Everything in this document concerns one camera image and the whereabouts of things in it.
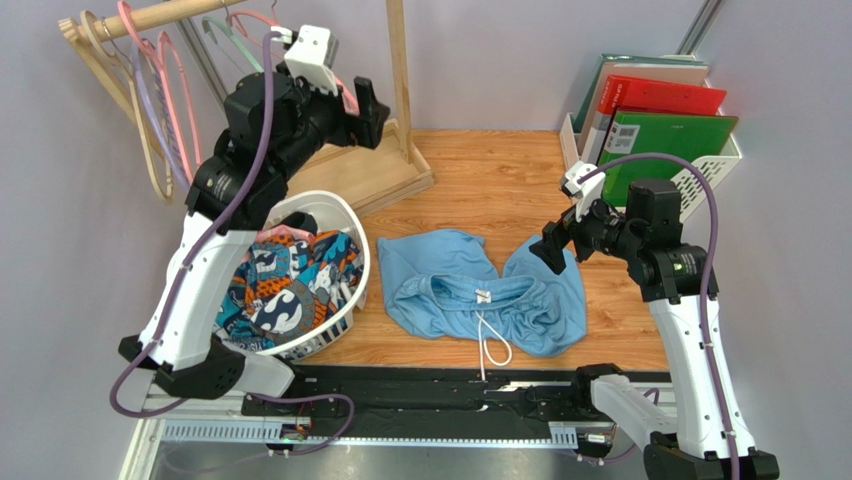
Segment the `mint green hanger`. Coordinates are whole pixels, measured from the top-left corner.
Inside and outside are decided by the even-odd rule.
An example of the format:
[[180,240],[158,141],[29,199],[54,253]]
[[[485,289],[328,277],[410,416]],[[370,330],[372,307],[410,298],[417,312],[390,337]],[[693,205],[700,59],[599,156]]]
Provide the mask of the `mint green hanger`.
[[209,38],[220,53],[240,73],[248,73],[247,64],[252,72],[262,72],[263,66],[249,51],[249,49],[237,38],[234,31],[224,21],[211,16],[201,18],[202,32]]

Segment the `white laundry basket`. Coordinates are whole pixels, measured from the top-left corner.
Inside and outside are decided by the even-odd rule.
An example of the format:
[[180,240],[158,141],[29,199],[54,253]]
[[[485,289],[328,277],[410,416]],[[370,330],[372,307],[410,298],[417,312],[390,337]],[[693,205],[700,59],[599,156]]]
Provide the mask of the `white laundry basket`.
[[286,360],[339,340],[363,308],[370,250],[340,196],[313,190],[272,208],[233,274],[213,332],[239,349]]

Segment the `aluminium corner post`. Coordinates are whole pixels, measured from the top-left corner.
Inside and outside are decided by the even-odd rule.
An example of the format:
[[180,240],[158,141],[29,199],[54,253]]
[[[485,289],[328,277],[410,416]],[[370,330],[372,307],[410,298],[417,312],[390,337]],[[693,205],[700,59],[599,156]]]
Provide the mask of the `aluminium corner post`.
[[693,55],[698,51],[725,3],[726,0],[703,1],[676,50],[677,55]]
[[178,20],[176,24],[208,90],[216,99],[219,109],[224,111],[223,102],[227,97],[228,91],[209,50],[201,38],[198,28],[189,18]]

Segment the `aluminium corner post right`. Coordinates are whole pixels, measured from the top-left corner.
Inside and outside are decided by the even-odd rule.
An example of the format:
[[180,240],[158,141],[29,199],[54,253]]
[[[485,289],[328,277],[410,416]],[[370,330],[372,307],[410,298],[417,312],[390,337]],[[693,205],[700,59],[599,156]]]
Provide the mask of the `aluminium corner post right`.
[[703,1],[676,50],[677,55],[693,55],[698,51],[725,3],[726,0]]

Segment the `red clip file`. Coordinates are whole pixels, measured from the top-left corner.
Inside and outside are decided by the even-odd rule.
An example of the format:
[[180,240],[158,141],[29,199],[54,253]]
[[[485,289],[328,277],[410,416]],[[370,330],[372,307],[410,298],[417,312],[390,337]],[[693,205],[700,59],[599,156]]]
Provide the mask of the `red clip file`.
[[591,112],[592,123],[579,160],[596,163],[615,112],[620,108],[665,114],[715,114],[727,91],[702,85],[609,75]]

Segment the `pink garment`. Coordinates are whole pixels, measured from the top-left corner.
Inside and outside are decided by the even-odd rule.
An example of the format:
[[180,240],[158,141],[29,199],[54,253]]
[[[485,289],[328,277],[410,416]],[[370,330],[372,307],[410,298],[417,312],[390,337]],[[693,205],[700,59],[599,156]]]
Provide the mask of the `pink garment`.
[[255,242],[262,243],[269,241],[272,238],[283,236],[290,236],[296,240],[303,240],[307,242],[313,242],[315,239],[315,234],[310,233],[309,231],[287,225],[278,225],[270,229],[260,231],[255,237]]

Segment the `patterned blue orange garment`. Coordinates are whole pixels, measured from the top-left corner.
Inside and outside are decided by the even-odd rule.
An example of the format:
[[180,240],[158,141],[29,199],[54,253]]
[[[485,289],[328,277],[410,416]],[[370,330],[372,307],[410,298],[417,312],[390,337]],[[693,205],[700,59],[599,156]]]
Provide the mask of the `patterned blue orange garment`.
[[345,232],[313,242],[290,236],[254,243],[234,272],[213,332],[247,351],[269,350],[319,328],[347,304],[363,254]]

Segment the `pink hanger on rack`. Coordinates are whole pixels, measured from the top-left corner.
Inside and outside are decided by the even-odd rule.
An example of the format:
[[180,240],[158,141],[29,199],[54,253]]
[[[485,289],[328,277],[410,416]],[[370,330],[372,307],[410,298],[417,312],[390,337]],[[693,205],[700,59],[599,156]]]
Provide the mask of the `pink hanger on rack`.
[[[117,3],[117,11],[118,11],[119,18],[120,18],[120,19],[121,19],[121,21],[122,21],[122,25],[123,25],[123,26],[127,29],[128,36],[131,38],[131,44],[132,44],[133,42],[135,42],[135,41],[139,42],[139,41],[141,41],[142,39],[146,38],[146,37],[144,37],[144,36],[142,36],[142,35],[140,34],[140,30],[139,30],[139,28],[138,28],[138,26],[137,26],[137,23],[136,23],[136,22],[132,19],[132,15],[133,15],[133,13],[134,13],[134,9],[133,9],[133,7],[130,5],[130,3],[129,3],[129,2],[127,2],[127,1],[119,1],[119,2]],[[160,46],[160,42],[161,42],[161,40],[162,40],[165,36],[169,36],[169,37],[170,37],[171,41],[172,41],[172,42],[173,42],[173,44],[174,44],[175,49],[177,50],[178,54],[180,55],[180,53],[179,53],[179,51],[178,51],[178,49],[177,49],[177,47],[176,47],[176,45],[175,45],[175,43],[174,43],[173,39],[171,38],[171,36],[169,35],[169,33],[168,33],[167,31],[165,31],[165,30],[160,31],[160,32],[156,35],[156,39],[155,39],[155,40],[150,40],[150,39],[148,39],[148,38],[146,38],[146,39],[148,39],[149,41],[151,41],[152,43],[154,43],[154,45],[155,45],[156,47],[159,47],[159,46]],[[181,79],[180,79],[179,73],[177,72],[177,68],[176,68],[176,61],[174,60],[174,56],[173,56],[173,55],[172,55],[172,53],[170,53],[170,52],[167,52],[167,53],[165,54],[165,56],[167,57],[167,62],[168,62],[168,65],[169,65],[169,72],[170,72],[170,78],[171,78],[171,86],[172,86],[172,88],[173,88],[173,92],[174,92],[174,95],[175,95],[175,100],[177,101],[177,105],[178,105],[178,114],[180,115],[181,131],[182,131],[182,133],[183,133],[183,135],[184,135],[184,139],[185,139],[185,140],[186,140],[186,142],[187,142],[188,154],[189,154],[191,157],[194,157],[194,156],[195,156],[195,154],[194,154],[194,148],[193,148],[193,141],[191,140],[191,133],[190,133],[189,121],[188,121],[188,118],[187,118],[187,111],[185,110],[185,97],[183,96],[182,82],[181,82]],[[198,168],[200,167],[200,165],[198,165],[198,166],[194,169],[194,176],[195,176],[195,173],[197,172]]]

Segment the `lilac hanger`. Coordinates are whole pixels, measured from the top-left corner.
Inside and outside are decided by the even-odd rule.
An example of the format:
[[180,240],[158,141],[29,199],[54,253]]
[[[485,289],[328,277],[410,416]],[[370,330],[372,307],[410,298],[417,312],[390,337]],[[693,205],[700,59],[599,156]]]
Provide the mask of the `lilac hanger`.
[[[178,105],[171,86],[169,65],[165,56],[167,52],[174,56],[182,82],[194,157],[188,154],[187,142],[181,131]],[[189,190],[194,169],[202,163],[197,121],[183,62],[169,36],[161,40],[159,47],[146,38],[133,42],[128,59],[137,84],[141,109],[151,128],[153,144],[160,148],[172,168],[175,198],[178,188],[183,191]]]

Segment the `aluminium corner post left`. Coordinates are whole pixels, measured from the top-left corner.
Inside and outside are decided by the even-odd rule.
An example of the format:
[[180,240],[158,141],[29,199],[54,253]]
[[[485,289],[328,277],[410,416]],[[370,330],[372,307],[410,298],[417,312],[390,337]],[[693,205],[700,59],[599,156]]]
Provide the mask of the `aluminium corner post left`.
[[189,18],[178,20],[176,24],[208,90],[216,99],[219,109],[224,111],[223,102],[227,97],[228,91],[209,50],[201,38],[198,28]]

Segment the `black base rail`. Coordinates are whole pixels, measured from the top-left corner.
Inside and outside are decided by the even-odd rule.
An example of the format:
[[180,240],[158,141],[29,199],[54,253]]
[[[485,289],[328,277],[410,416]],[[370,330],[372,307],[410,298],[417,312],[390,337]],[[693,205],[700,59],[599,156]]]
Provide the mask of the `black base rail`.
[[245,416],[305,420],[317,435],[451,441],[548,440],[555,422],[593,424],[593,379],[620,373],[613,364],[576,370],[302,365],[274,404],[245,396]]

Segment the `light blue shorts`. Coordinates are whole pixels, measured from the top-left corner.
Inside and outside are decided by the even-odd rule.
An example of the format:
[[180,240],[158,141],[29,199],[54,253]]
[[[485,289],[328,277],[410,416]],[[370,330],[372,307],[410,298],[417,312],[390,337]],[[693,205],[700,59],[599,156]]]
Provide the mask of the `light blue shorts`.
[[565,269],[554,273],[530,248],[533,235],[502,268],[485,239],[439,229],[378,239],[377,254],[386,314],[411,335],[504,339],[525,353],[553,357],[587,335],[587,300],[569,250]]

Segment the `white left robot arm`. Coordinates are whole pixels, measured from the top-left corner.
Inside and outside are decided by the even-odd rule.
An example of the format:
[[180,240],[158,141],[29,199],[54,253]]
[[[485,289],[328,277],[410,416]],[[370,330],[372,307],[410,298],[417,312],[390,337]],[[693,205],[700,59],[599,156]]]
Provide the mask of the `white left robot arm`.
[[326,145],[381,142],[390,110],[371,80],[358,77],[354,86],[354,115],[339,96],[277,71],[244,77],[226,97],[227,127],[190,184],[159,305],[141,333],[119,344],[130,369],[151,370],[180,399],[285,393],[294,378],[286,362],[230,347],[213,327],[237,266],[298,170]]

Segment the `beige wooden hanger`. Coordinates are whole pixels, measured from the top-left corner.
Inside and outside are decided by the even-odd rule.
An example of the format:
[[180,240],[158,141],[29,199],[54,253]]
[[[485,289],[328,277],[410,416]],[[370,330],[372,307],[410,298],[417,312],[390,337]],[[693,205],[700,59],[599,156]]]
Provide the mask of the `beige wooden hanger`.
[[118,74],[119,84],[122,85],[129,95],[130,117],[137,127],[139,140],[142,145],[146,167],[151,185],[155,194],[166,204],[171,204],[174,199],[174,179],[172,168],[164,158],[159,147],[155,147],[151,138],[149,122],[141,109],[138,96],[137,84],[130,69],[130,60],[122,57],[122,52],[113,47],[106,50],[102,42],[96,38],[94,26],[98,21],[96,15],[90,10],[80,12],[81,26],[85,31],[86,38],[90,41],[95,52],[95,58],[113,74]]

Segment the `beige folder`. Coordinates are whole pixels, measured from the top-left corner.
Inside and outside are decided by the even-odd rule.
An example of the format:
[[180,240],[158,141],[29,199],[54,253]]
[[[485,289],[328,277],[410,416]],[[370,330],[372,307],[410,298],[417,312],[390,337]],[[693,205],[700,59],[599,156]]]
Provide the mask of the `beige folder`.
[[585,103],[586,116],[582,122],[582,130],[578,137],[577,150],[584,153],[585,143],[594,126],[594,116],[598,102],[604,93],[605,83],[610,75],[637,77],[649,80],[701,85],[709,73],[710,67],[705,64],[665,64],[648,62],[604,61],[597,79],[592,83],[591,96]]

